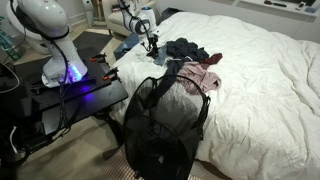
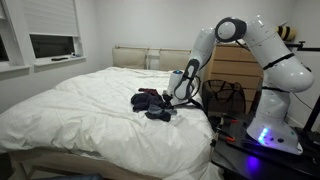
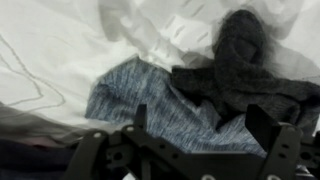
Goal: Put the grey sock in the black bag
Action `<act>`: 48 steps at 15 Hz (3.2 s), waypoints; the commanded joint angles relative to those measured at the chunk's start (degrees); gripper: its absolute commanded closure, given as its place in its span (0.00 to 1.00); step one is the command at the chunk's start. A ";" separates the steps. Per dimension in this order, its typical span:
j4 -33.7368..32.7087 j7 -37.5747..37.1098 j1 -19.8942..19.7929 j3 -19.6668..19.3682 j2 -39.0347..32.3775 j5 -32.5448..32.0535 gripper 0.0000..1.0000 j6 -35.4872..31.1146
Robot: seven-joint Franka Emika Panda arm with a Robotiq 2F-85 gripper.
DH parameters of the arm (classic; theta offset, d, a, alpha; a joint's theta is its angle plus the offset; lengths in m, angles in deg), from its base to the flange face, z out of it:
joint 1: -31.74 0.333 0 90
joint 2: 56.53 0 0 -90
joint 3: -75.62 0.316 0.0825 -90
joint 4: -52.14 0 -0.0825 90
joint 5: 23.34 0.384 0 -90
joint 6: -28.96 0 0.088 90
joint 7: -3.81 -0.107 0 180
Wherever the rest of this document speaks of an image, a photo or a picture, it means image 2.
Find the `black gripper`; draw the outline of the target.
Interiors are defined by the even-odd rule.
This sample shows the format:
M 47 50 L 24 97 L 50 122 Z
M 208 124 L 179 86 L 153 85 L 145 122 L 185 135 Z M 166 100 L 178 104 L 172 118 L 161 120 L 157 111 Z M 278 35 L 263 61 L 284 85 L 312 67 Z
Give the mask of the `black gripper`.
M 163 94 L 162 97 L 163 97 L 163 100 L 165 101 L 166 105 L 171 105 L 171 100 L 173 99 L 172 96 L 170 96 L 168 94 Z

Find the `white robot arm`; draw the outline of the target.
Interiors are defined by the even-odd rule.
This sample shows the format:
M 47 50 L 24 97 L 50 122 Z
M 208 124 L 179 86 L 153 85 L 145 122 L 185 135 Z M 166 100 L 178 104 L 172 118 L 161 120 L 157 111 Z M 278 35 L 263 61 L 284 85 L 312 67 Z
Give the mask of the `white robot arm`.
M 202 29 L 186 68 L 171 73 L 167 93 L 174 106 L 192 100 L 192 82 L 210 60 L 218 42 L 243 40 L 263 69 L 262 94 L 248 135 L 260 145 L 287 153 L 303 153 L 298 135 L 285 122 L 290 95 L 309 89 L 314 76 L 284 44 L 274 27 L 257 16 L 249 22 L 222 19 L 214 28 Z

